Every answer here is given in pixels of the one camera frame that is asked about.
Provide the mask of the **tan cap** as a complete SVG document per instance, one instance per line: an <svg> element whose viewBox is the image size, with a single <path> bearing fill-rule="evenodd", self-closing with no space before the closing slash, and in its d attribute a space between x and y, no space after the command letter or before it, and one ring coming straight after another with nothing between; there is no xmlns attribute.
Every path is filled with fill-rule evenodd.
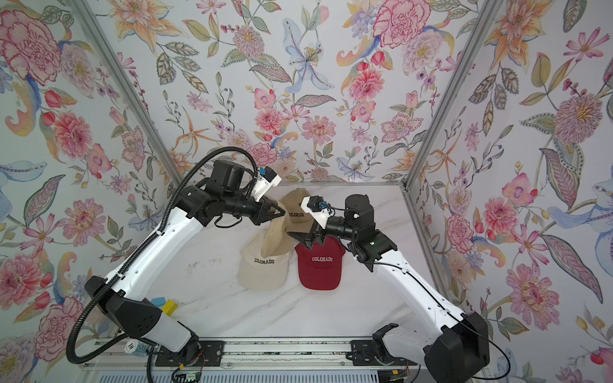
<svg viewBox="0 0 613 383"><path fill-rule="evenodd" d="M271 221L263 237L263 258L281 256L294 250L295 240L287 234L289 231L308 233L311 230L314 219L301 208L303 199L310 195L305 188L297 188L277 202L285 213L283 217Z"/></svg>

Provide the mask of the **red Colorado cap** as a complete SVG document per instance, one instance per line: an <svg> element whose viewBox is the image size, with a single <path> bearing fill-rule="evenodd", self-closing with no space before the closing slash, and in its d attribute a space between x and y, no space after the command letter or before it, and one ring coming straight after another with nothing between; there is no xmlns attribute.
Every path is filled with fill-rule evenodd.
<svg viewBox="0 0 613 383"><path fill-rule="evenodd" d="M335 238L327 237L324 245L312 249L303 244L295 247L301 284L310 290L335 290L341 282L345 247Z"/></svg>

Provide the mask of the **cream Colorado cap front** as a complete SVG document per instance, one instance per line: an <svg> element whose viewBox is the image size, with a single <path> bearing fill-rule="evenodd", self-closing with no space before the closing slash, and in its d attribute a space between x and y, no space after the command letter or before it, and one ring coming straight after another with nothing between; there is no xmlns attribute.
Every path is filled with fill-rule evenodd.
<svg viewBox="0 0 613 383"><path fill-rule="evenodd" d="M265 231L259 231L240 249L239 284L250 290L276 290L284 285L293 252L262 257Z"/></svg>

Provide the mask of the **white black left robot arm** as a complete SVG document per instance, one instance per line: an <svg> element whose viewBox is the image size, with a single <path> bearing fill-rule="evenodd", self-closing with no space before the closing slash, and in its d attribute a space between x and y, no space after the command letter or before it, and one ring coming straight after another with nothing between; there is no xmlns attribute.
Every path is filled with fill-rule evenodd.
<svg viewBox="0 0 613 383"><path fill-rule="evenodd" d="M180 191L169 218L146 238L142 252L133 253L134 261L126 260L106 277L87 282L87 292L101 298L97 307L127 337L161 346L188 361L199 354L198 336L164 314L146 295L182 247L209 223L231 215L259 226L284 215L266 196L281 182L280 176L270 167L260 168L253 173L252 184L243 186L245 172L242 165L215 161L212 175Z"/></svg>

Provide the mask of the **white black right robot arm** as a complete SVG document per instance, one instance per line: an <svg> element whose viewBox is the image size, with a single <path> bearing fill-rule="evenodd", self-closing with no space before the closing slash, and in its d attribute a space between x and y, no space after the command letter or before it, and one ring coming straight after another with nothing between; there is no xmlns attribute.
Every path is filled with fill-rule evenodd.
<svg viewBox="0 0 613 383"><path fill-rule="evenodd" d="M490 363L488 329L479 314L466 314L418 274L397 244L376 228L366 195L345 199L341 215L321 196L287 204L313 219L311 228L290 236L306 248L326 239L346 240L354 259L389 284L416 314L418 326L390 323L373 333L371 349L379 362L405 359L423 365L437 382L467 382Z"/></svg>

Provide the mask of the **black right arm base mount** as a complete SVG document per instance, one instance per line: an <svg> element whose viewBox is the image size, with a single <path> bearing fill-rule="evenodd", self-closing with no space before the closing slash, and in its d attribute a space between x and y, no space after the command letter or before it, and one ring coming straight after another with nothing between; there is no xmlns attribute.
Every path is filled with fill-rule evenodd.
<svg viewBox="0 0 613 383"><path fill-rule="evenodd" d="M398 327L397 323L389 323L375 331L367 340L350 341L351 350L346 352L346 359L353 366L413 366L415 362L401 357L393 357L383 343L383 336Z"/></svg>

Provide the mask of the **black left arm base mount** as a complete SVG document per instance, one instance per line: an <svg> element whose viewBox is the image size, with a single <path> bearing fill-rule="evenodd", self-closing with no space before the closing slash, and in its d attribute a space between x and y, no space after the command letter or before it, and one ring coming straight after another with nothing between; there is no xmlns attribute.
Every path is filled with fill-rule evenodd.
<svg viewBox="0 0 613 383"><path fill-rule="evenodd" d="M195 339L191 339L178 352L161 347L156 353L155 367L177 368L180 365L183 367L219 367L225 344L226 342L220 340L200 339L196 342Z"/></svg>

